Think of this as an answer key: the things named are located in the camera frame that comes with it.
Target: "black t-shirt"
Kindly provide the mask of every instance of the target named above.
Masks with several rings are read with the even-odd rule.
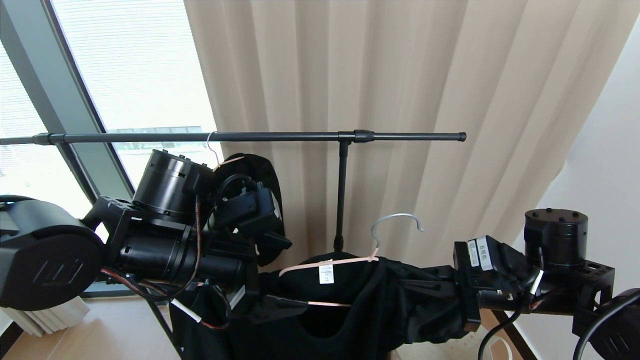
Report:
[[[353,257],[338,252],[305,263]],[[403,343],[439,343],[466,334],[461,330],[457,299],[434,299],[407,290],[400,282],[438,279],[428,271],[380,258],[370,263],[335,265],[333,278],[333,284],[320,284],[317,268],[287,272],[282,277],[278,272],[260,274],[260,290],[264,293],[351,307],[309,306],[302,315],[260,324],[238,319],[224,332],[186,321],[185,358],[382,360]],[[214,301],[215,294],[203,288],[191,308],[205,319],[216,319],[219,316],[212,306]]]

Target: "beige floor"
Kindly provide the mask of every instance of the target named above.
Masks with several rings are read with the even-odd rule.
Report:
[[[91,311],[80,325],[41,338],[23,334],[3,360],[178,359],[144,300],[134,297],[86,302]],[[168,308],[161,311],[168,320]],[[490,311],[483,311],[482,317],[488,329],[497,325]],[[504,333],[499,335],[507,339]],[[495,360],[507,359],[500,348],[496,348]],[[514,360],[522,357],[514,354]]]

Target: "clothing label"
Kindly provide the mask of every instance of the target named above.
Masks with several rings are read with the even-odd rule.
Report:
[[[493,270],[491,255],[489,255],[489,245],[486,243],[486,236],[477,239],[478,253],[480,254],[480,265],[483,271]]]
[[[324,262],[327,262],[327,261],[331,261],[331,259],[325,260],[325,261],[321,261],[321,263],[324,263]],[[320,265],[318,267],[318,272],[319,272],[319,275],[320,275],[320,283],[321,284],[333,284],[333,264]]]
[[[240,290],[238,290],[238,292],[234,295],[234,297],[229,302],[229,306],[231,306],[231,310],[233,310],[234,307],[236,307],[236,305],[238,305],[238,302],[240,302],[240,299],[242,299],[242,297],[244,296],[245,292],[246,292],[246,289],[244,288],[244,285],[242,285],[242,288],[240,288]]]
[[[469,258],[471,259],[471,266],[480,266],[480,262],[478,261],[478,250],[476,247],[476,241],[469,240],[467,245],[469,246]]]

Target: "beige curtain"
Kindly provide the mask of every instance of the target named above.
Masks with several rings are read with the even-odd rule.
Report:
[[[459,142],[349,148],[345,250],[417,266],[452,242],[513,241],[562,167],[640,1],[186,0],[219,131],[458,132]],[[226,143],[269,158],[292,249],[331,250],[337,143]]]

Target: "window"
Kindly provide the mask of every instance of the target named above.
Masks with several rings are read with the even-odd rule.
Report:
[[[109,132],[216,130],[182,0],[53,0],[82,79]],[[211,146],[221,156],[218,143]],[[202,143],[115,144],[134,186],[152,149],[215,164]]]
[[[0,46],[0,137],[31,136],[46,128]],[[53,146],[0,147],[0,193],[52,202],[82,218],[91,208],[60,152]]]

